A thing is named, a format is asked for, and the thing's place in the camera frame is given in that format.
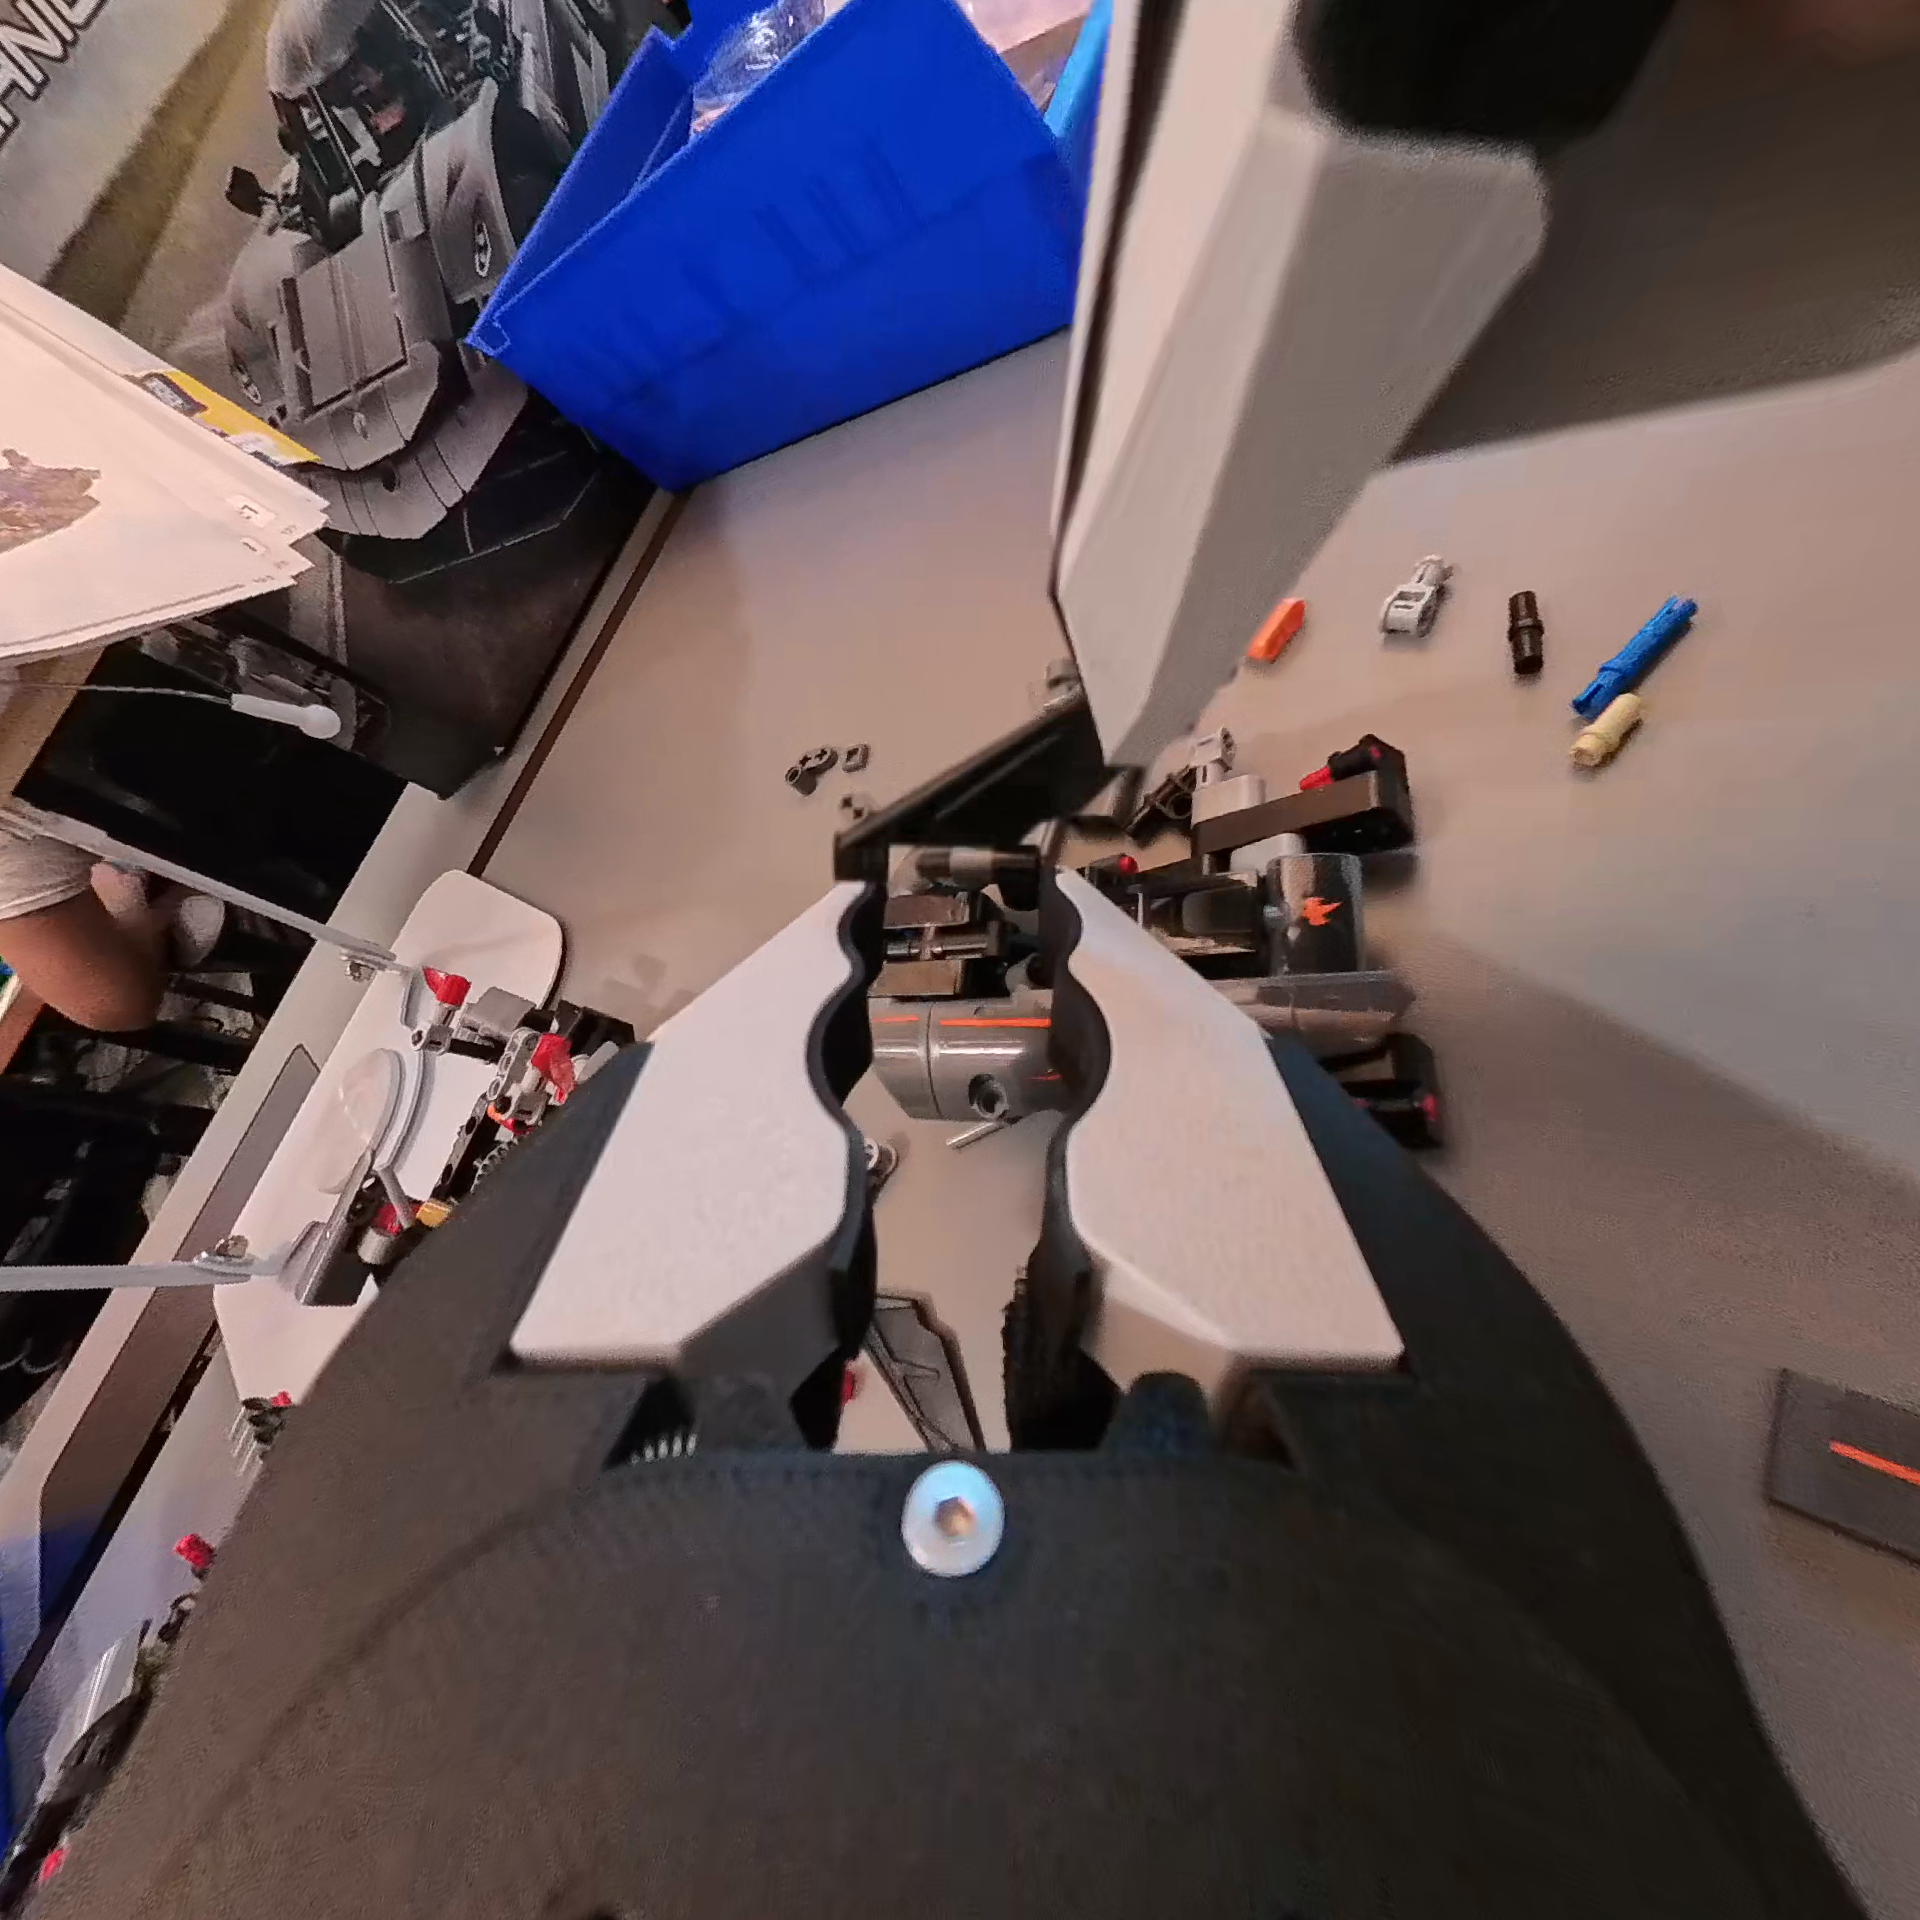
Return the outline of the light grey lego connector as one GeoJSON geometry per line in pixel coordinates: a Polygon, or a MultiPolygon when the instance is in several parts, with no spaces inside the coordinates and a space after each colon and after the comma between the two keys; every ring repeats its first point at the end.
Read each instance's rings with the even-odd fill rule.
{"type": "Polygon", "coordinates": [[[1264,775],[1236,768],[1236,741],[1229,727],[1215,727],[1192,741],[1187,771],[1190,827],[1248,812],[1269,797],[1264,775]]]}

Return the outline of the scattered small lego pieces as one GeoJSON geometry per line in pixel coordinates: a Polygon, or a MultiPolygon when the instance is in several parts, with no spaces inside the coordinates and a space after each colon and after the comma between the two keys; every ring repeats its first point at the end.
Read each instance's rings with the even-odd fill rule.
{"type": "Polygon", "coordinates": [[[1152,752],[1109,762],[1162,775],[1225,732],[1232,769],[1275,775],[1280,764],[1303,771],[1354,732],[1410,746],[1486,715],[1574,725],[1567,697],[1591,676],[1591,660],[1640,625],[1632,616],[1581,627],[1565,592],[1516,588],[1487,567],[1452,569],[1431,613],[1426,630],[1384,630],[1350,592],[1282,599],[1197,720],[1152,752]]]}

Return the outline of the thin white stand rod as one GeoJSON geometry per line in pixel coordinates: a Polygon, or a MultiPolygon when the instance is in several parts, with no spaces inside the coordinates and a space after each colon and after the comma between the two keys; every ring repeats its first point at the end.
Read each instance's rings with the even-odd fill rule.
{"type": "Polygon", "coordinates": [[[134,848],[116,840],[111,834],[104,833],[102,827],[79,822],[79,819],[65,813],[37,810],[23,801],[3,801],[3,826],[16,827],[35,838],[56,840],[77,848],[79,852],[88,854],[91,861],[104,861],[119,871],[141,871],[149,877],[162,877],[188,889],[193,894],[216,898],[223,903],[253,914],[258,919],[299,931],[327,947],[341,950],[346,954],[348,968],[355,977],[367,979],[374,972],[396,972],[397,975],[413,972],[413,965],[401,959],[396,950],[383,947],[380,942],[371,940],[364,935],[304,915],[295,908],[288,908],[262,894],[232,887],[211,875],[200,873],[197,870],[181,864],[179,861],[158,852],[134,848]]]}
{"type": "Polygon", "coordinates": [[[294,1249],[295,1242],[292,1239],[262,1251],[251,1242],[230,1235],[214,1248],[188,1256],[188,1260],[5,1263],[2,1267],[2,1293],[21,1297],[63,1292],[160,1290],[255,1281],[255,1277],[278,1277],[294,1249]]]}

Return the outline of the instruction booklet stack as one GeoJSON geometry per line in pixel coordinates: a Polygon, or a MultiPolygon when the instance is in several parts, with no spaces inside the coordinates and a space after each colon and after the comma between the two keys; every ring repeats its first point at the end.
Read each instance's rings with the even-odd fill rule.
{"type": "Polygon", "coordinates": [[[104,646],[272,592],[325,527],[315,456],[2,270],[2,655],[104,646]]]}

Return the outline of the small black lego panel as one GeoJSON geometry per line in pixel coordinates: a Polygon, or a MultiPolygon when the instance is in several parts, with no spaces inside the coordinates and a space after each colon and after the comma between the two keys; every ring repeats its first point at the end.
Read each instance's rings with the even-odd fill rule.
{"type": "Polygon", "coordinates": [[[833,878],[879,882],[895,847],[1011,848],[1065,819],[1115,775],[1083,690],[881,805],[833,840],[833,878]]]}
{"type": "Polygon", "coordinates": [[[877,1293],[865,1355],[927,1452],[986,1446],[958,1339],[925,1299],[877,1293]]]}

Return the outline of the clear plastic bags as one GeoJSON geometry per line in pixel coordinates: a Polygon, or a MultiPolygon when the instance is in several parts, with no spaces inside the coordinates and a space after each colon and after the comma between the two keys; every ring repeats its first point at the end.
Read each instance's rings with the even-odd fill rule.
{"type": "MultiPolygon", "coordinates": [[[[691,128],[703,131],[849,6],[847,1],[774,1],[747,12],[712,43],[691,89],[691,128]]],[[[972,29],[999,54],[1027,99],[1046,112],[1092,5],[1087,1],[958,1],[972,29]]]]}

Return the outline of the white stand base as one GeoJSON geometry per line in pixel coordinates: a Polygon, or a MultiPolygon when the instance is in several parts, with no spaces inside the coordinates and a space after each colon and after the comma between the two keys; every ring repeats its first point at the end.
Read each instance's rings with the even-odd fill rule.
{"type": "MultiPolygon", "coordinates": [[[[563,959],[563,929],[552,915],[462,871],[434,878],[390,943],[415,968],[452,972],[466,977],[473,989],[508,989],[534,1005],[545,1003],[563,959]]],[[[455,1054],[422,1061],[411,1031],[425,998],[424,984],[397,975],[364,984],[301,1110],[236,1216],[239,1235],[272,1253],[332,1212],[339,1195],[327,1177],[355,1163],[330,1153],[343,1144],[343,1086],[362,1058],[380,1051],[399,1058],[404,1075],[381,1146],[408,1197],[429,1195],[471,1105],[489,1084],[489,1068],[455,1054]]],[[[376,1299],[376,1281],[362,1281],[353,1302],[304,1302],[278,1276],[218,1285],[213,1302],[236,1394],[301,1399],[376,1299]]]]}

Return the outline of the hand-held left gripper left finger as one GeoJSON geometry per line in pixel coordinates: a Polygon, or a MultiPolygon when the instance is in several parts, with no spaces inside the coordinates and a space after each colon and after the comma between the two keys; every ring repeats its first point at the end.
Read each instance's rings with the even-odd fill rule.
{"type": "Polygon", "coordinates": [[[659,1024],[510,1335],[515,1360],[814,1372],[842,1344],[863,1160],[828,1021],[865,1010],[839,880],[659,1024]]]}

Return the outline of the lego car chassis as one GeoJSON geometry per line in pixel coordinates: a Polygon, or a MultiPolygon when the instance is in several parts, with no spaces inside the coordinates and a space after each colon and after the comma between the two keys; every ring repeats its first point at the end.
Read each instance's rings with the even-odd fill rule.
{"type": "MultiPolygon", "coordinates": [[[[468,1005],[457,1015],[445,1049],[418,1049],[420,1066],[475,1058],[489,1066],[489,1084],[420,1195],[410,1195],[396,1161],[376,1161],[374,1147],[362,1147],[338,1186],[334,1207],[304,1226],[271,1276],[290,1302],[336,1311],[360,1302],[364,1292],[385,1281],[492,1163],[575,1089],[571,1042],[580,1030],[587,1031],[591,1059],[617,1049],[612,1024],[570,1003],[531,1010],[510,1028],[492,1024],[489,1015],[468,1005]]],[[[202,1531],[179,1536],[170,1552],[170,1569],[186,1578],[179,1592],[163,1612],[137,1619],[100,1650],[51,1722],[35,1798],[3,1854],[3,1916],[28,1914],[39,1891],[60,1874],[72,1831],[90,1815],[158,1692],[214,1557],[216,1545],[202,1531]]]]}

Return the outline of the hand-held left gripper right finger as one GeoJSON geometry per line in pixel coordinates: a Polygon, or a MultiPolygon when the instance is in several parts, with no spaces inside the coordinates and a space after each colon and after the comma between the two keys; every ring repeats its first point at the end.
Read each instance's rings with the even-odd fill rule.
{"type": "Polygon", "coordinates": [[[1058,871],[1051,899],[1051,1037],[1092,1021],[1057,1135],[1092,1362],[1118,1388],[1394,1371],[1405,1341],[1261,1026],[1083,877],[1058,871]]]}

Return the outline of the grey lego assembly orange stripe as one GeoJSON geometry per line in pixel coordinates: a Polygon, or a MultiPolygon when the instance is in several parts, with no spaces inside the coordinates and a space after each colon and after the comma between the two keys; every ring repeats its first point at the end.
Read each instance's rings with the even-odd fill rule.
{"type": "Polygon", "coordinates": [[[1157,780],[1115,769],[1081,812],[1011,848],[893,848],[909,861],[888,887],[868,1005],[874,1065],[902,1114],[967,1123],[965,1144],[1067,1107],[1048,1051],[1041,889],[1078,833],[1108,850],[1076,875],[1268,1037],[1303,1042],[1391,1135],[1438,1149],[1435,1054],[1405,1026],[1414,993],[1373,961],[1363,917],[1364,864],[1417,836],[1405,754],[1368,732],[1294,789],[1199,827],[1187,766],[1157,780]]]}

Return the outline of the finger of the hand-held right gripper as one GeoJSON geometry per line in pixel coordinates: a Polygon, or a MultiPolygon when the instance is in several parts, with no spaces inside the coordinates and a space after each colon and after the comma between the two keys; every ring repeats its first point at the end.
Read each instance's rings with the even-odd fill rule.
{"type": "Polygon", "coordinates": [[[1535,150],[1363,131],[1299,3],[1141,3],[1136,173],[1058,620],[1109,755],[1234,671],[1531,266],[1535,150]]]}
{"type": "Polygon", "coordinates": [[[1118,312],[1118,245],[1136,173],[1139,1],[1108,6],[1097,96],[1092,175],[1088,179],[1079,282],[1064,391],[1062,444],[1055,486],[1050,586],[1062,588],[1067,541],[1092,488],[1097,418],[1118,312]]]}

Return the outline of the dark lego box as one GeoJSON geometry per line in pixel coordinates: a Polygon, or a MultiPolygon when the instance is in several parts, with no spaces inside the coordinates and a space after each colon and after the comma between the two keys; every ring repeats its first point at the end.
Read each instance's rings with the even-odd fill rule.
{"type": "Polygon", "coordinates": [[[652,483],[476,342],[682,3],[5,1],[3,265],[276,428],[304,569],[144,637],[313,687],[450,794],[499,759],[652,483]]]}

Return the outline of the black lego tile red stripe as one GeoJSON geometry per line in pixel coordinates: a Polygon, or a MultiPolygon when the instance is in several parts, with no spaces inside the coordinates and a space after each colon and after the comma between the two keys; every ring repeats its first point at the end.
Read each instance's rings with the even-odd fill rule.
{"type": "Polygon", "coordinates": [[[1781,1369],[1762,1494],[1792,1515],[1916,1564],[1916,1406],[1781,1369]]]}

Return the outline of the blue plastic bin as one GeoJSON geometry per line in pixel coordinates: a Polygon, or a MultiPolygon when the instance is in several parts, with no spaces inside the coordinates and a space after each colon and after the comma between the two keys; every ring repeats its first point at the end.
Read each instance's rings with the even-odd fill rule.
{"type": "Polygon", "coordinates": [[[1109,3],[1044,106],[962,3],[854,1],[694,128],[756,8],[647,34],[464,339],[661,488],[1072,319],[1109,3]]]}

